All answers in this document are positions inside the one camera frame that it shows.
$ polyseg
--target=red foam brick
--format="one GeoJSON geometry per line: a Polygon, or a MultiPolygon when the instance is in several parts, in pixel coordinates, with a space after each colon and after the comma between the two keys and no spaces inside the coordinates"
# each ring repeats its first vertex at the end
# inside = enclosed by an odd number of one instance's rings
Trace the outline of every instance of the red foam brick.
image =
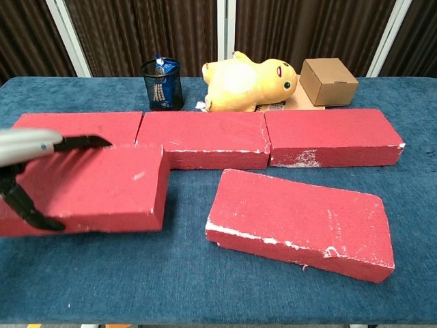
{"type": "Polygon", "coordinates": [[[28,113],[15,128],[49,128],[65,136],[98,134],[114,146],[133,145],[142,118],[140,111],[106,113],[28,113]]]}
{"type": "Polygon", "coordinates": [[[206,237],[226,249],[375,283],[395,268],[379,197],[232,169],[223,172],[206,237]]]}
{"type": "Polygon", "coordinates": [[[263,113],[147,113],[138,142],[162,144],[174,169],[263,169],[270,154],[263,113]]]}
{"type": "MultiPolygon", "coordinates": [[[[75,150],[28,164],[18,182],[62,233],[160,230],[170,165],[162,148],[75,150]]],[[[24,222],[0,200],[0,235],[52,234],[24,222]]]]}
{"type": "Polygon", "coordinates": [[[271,166],[396,164],[405,143],[377,109],[269,111],[271,166]]]}

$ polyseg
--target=pikachu plush toy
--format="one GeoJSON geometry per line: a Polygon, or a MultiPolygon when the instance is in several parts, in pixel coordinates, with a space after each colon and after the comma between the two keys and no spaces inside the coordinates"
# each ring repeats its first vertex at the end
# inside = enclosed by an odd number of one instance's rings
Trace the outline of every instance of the pikachu plush toy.
{"type": "Polygon", "coordinates": [[[236,51],[232,59],[202,67],[208,84],[206,111],[255,111],[257,105],[279,103],[296,90],[298,77],[284,61],[267,59],[257,64],[236,51]]]}

